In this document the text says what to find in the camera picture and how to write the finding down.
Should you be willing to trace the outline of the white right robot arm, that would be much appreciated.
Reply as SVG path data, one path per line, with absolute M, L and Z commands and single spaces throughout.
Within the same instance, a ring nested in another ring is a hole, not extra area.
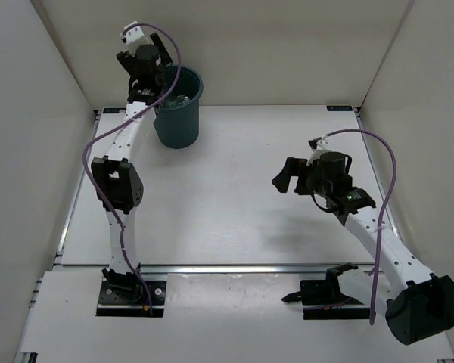
M 286 193 L 291 178 L 297 178 L 296 194 L 322 197 L 322 211 L 334 215 L 370 255 L 379 261 L 374 275 L 345 262 L 325 273 L 323 291 L 333 302 L 352 298 L 385 318 L 390 332 L 404 345 L 432 337 L 454 327 L 454 281 L 438 276 L 420 262 L 384 222 L 375 201 L 353 185 L 349 174 L 351 156 L 323 152 L 314 160 L 289 157 L 272 184 Z

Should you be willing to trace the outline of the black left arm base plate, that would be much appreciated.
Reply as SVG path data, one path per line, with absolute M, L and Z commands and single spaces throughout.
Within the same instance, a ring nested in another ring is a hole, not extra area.
M 152 298 L 152 309 L 145 302 L 147 294 L 140 285 L 133 294 L 121 293 L 109 286 L 106 280 L 101 282 L 98 294 L 96 315 L 98 317 L 136 317 L 162 318 L 166 302 L 167 281 L 146 281 Z

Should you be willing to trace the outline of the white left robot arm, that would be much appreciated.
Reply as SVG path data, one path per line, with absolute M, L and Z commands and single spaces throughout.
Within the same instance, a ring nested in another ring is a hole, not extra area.
M 135 246 L 135 212 L 145 189 L 134 160 L 157 118 L 167 90 L 164 67 L 172 60 L 156 33 L 147 36 L 141 27 L 128 26 L 120 38 L 126 50 L 117 60 L 129 74 L 126 111 L 110 147 L 92 160 L 91 172 L 110 227 L 111 258 L 103 270 L 107 287 L 128 303 L 146 303 L 149 290 Z

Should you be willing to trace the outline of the green plastic soda bottle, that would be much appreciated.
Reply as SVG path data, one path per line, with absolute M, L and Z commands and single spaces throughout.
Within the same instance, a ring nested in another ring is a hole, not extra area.
M 164 101 L 163 106 L 168 109 L 175 108 L 179 105 L 177 98 L 168 98 Z

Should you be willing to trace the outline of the clear bottle green label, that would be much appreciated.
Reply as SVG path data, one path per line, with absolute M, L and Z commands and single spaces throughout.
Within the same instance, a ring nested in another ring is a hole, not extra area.
M 175 101 L 175 107 L 185 107 L 191 103 L 190 97 L 186 95 L 177 95 Z

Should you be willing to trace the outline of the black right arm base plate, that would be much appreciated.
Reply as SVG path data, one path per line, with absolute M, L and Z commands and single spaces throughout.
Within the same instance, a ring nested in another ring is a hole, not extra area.
M 329 268 L 323 279 L 304 278 L 300 281 L 300 290 L 283 296 L 281 301 L 301 303 L 305 321 L 367 320 L 369 308 L 343 295 L 339 287 L 338 278 L 351 270 L 359 271 L 359 266 L 348 262 Z

